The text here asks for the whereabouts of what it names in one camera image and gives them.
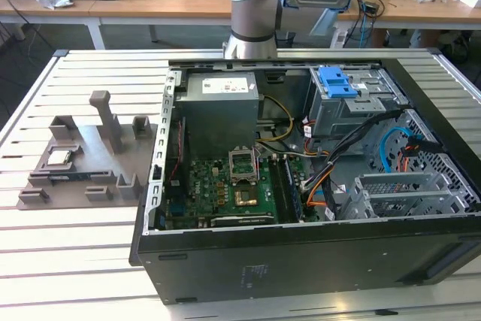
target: motherboard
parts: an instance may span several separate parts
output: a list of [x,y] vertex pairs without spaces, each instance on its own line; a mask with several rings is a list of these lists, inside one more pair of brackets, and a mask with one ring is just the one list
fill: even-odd
[[[168,229],[275,224],[301,216],[297,188],[306,177],[301,159],[234,160],[190,162],[186,195],[167,200]],[[242,174],[254,178],[240,179]]]

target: slotted aluminum table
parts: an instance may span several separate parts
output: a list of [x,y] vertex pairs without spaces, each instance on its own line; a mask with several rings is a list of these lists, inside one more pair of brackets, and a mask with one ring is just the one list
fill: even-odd
[[[107,89],[121,123],[156,121],[169,59],[221,57],[219,50],[71,51],[54,57],[0,132],[0,319],[356,319],[374,310],[397,320],[481,319],[481,259],[435,286],[360,290],[165,307],[143,268],[128,263],[136,207],[15,209],[50,139],[55,115],[99,124],[89,105]],[[281,50],[295,58],[396,58],[481,155],[479,91],[442,56],[424,50]],[[326,268],[319,265],[319,270]]]

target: blue plastic clip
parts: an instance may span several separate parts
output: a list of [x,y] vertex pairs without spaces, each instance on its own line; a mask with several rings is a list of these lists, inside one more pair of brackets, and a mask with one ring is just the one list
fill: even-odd
[[319,68],[319,79],[329,98],[355,98],[358,93],[350,86],[349,77],[339,67]]

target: processor chip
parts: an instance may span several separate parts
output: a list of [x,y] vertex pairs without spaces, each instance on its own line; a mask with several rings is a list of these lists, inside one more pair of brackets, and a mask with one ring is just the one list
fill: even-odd
[[256,206],[257,202],[257,186],[240,185],[234,188],[234,201],[238,207]]
[[72,154],[71,150],[54,150],[48,157],[48,165],[66,165]]

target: wooden desk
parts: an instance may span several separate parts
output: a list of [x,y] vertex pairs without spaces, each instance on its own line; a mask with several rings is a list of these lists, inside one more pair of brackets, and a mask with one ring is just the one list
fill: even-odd
[[231,18],[231,0],[114,0],[96,1],[94,17]]
[[[448,0],[447,3],[420,4],[416,0],[383,1],[386,10],[375,22],[375,28],[481,30],[481,9],[471,9],[461,2]],[[42,8],[35,0],[12,2],[31,23],[88,26],[96,49],[105,49],[101,25],[147,25],[155,41],[155,25],[228,26],[231,17],[230,0],[74,0],[74,6],[54,11]],[[352,7],[337,19],[333,47],[341,45],[335,40],[349,31],[357,17],[357,4],[352,2]],[[6,0],[0,0],[0,21],[23,23]]]
[[[469,8],[456,0],[424,3],[417,0],[383,0],[383,3],[386,9],[374,23],[374,28],[481,30],[481,9]],[[352,2],[351,8],[338,17],[336,36],[342,38],[341,35],[350,30],[357,18],[358,5]]]

